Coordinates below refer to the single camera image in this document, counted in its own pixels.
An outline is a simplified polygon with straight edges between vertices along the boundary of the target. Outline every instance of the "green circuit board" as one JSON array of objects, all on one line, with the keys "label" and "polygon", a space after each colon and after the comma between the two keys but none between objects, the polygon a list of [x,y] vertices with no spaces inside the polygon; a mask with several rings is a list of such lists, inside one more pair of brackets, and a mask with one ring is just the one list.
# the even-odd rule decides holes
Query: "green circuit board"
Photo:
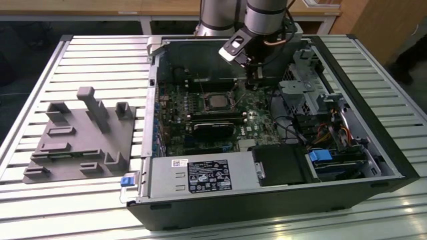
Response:
[{"label": "green circuit board", "polygon": [[[282,142],[269,111],[269,89],[247,90],[239,84],[230,92],[188,93],[182,86],[166,85],[162,92],[162,106],[166,132],[167,156],[183,156],[188,150],[222,149],[223,153],[239,152],[239,140],[254,139],[257,145]],[[192,141],[191,124],[187,114],[203,114],[207,109],[206,99],[211,96],[228,96],[232,111],[246,112],[246,123],[236,124],[232,136],[218,141]]]}]

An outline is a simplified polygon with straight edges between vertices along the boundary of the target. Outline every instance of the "sticker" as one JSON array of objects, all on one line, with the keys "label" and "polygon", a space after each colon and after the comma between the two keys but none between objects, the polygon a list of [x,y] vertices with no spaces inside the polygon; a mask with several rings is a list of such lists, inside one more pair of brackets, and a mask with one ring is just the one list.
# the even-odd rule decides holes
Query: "sticker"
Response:
[{"label": "sticker", "polygon": [[227,160],[188,162],[186,164],[188,191],[192,194],[232,190],[232,177]]},{"label": "sticker", "polygon": [[119,14],[130,14],[130,15],[134,15],[134,14],[139,14],[138,11],[119,11]]},{"label": "sticker", "polygon": [[172,167],[187,167],[188,159],[172,159]]}]

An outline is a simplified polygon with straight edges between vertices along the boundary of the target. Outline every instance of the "white table leg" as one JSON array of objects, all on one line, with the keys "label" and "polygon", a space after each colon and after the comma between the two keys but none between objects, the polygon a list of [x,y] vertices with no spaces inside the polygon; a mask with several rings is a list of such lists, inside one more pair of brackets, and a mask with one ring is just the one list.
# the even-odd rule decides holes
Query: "white table leg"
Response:
[{"label": "white table leg", "polygon": [[318,35],[327,35],[330,34],[334,22],[335,22],[337,16],[326,16],[325,20],[321,24]]},{"label": "white table leg", "polygon": [[140,16],[139,18],[139,22],[140,22],[140,27],[142,27],[142,33],[144,35],[152,35],[152,26],[151,26],[151,22],[152,22],[152,16]]}]

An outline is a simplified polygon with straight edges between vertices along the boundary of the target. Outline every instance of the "power supply label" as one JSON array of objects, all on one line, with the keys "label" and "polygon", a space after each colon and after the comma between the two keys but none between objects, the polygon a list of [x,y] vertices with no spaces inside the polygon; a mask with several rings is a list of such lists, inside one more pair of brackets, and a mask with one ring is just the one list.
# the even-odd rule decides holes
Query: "power supply label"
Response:
[{"label": "power supply label", "polygon": [[192,194],[232,189],[228,161],[188,162],[188,190]]}]

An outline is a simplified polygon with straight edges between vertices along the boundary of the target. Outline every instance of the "slotted metal table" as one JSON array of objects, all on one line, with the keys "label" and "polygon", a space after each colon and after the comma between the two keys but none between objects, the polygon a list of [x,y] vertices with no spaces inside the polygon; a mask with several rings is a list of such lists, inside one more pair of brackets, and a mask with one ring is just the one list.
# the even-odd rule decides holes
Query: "slotted metal table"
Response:
[{"label": "slotted metal table", "polygon": [[[24,184],[51,101],[84,108],[96,89],[106,107],[136,106],[130,172],[140,169],[150,36],[74,36],[60,41],[0,148],[0,239],[419,239],[427,233],[427,116],[357,39],[322,39],[407,156],[421,180],[351,209],[150,232],[120,200],[120,177]],[[334,90],[335,80],[325,70]],[[136,189],[127,192],[136,195]]]}]

